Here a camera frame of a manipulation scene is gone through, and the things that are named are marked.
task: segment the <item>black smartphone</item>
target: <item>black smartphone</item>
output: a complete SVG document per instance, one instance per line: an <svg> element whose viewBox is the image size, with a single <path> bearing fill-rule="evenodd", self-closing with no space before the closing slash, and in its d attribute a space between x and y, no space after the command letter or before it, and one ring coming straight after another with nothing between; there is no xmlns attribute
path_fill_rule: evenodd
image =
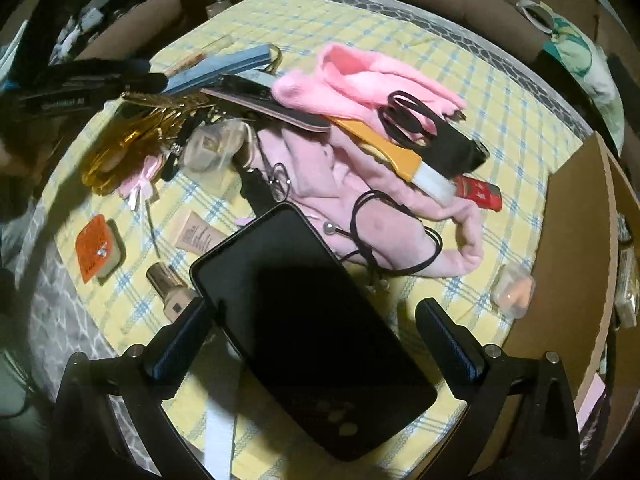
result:
<svg viewBox="0 0 640 480"><path fill-rule="evenodd" d="M295 206L191 266L258 380L320 446L355 460L430 407L433 385Z"/></svg>

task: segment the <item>grey patterned cloth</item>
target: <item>grey patterned cloth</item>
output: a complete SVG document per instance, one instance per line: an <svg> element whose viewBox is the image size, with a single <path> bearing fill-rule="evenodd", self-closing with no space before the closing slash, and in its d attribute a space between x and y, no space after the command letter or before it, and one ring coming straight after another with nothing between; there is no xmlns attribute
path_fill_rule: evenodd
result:
<svg viewBox="0 0 640 480"><path fill-rule="evenodd" d="M415 23L458 44L529 90L576 136L584 138L591 133L585 121L542 79L501 49L459 25L395 0L332 1ZM46 223L44 208L39 204L17 257L15 279L22 301L20 314L28 327L26 337L32 352L34 376L49 398L55 400L66 361L73 352L82 351L91 359L112 357L116 352L82 306ZM136 461L154 470L122 400L112 399L112 403Z"/></svg>

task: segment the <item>nail polish bottle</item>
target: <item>nail polish bottle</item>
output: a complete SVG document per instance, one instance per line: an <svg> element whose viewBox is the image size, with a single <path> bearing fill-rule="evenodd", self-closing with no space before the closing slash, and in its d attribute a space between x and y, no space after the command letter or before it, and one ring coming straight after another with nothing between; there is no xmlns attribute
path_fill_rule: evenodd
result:
<svg viewBox="0 0 640 480"><path fill-rule="evenodd" d="M162 262L149 267L146 271L146 278L162 298L164 315L172 323L197 296L195 290L189 288L175 271Z"/></svg>

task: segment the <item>beige tube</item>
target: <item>beige tube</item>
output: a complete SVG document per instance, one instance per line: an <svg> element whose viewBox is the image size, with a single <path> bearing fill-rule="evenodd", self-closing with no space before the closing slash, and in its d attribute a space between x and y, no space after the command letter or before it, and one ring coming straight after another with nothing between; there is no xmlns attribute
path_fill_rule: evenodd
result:
<svg viewBox="0 0 640 480"><path fill-rule="evenodd" d="M226 238L191 210L181 214L174 231L174 247L202 256Z"/></svg>

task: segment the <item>pink ribbon bow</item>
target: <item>pink ribbon bow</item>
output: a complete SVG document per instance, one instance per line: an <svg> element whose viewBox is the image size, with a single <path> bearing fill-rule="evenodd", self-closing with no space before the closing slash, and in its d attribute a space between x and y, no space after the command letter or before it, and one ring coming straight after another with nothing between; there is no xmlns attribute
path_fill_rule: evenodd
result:
<svg viewBox="0 0 640 480"><path fill-rule="evenodd" d="M145 157L145 163L142 165L142 171L131 175L120 184L118 192L123 198L129 197L129 207L132 211L136 210L138 196L140 196L140 203L143 204L154 195L154 187L151 184L151 179L158 172L160 166L162 166L161 155L147 155Z"/></svg>

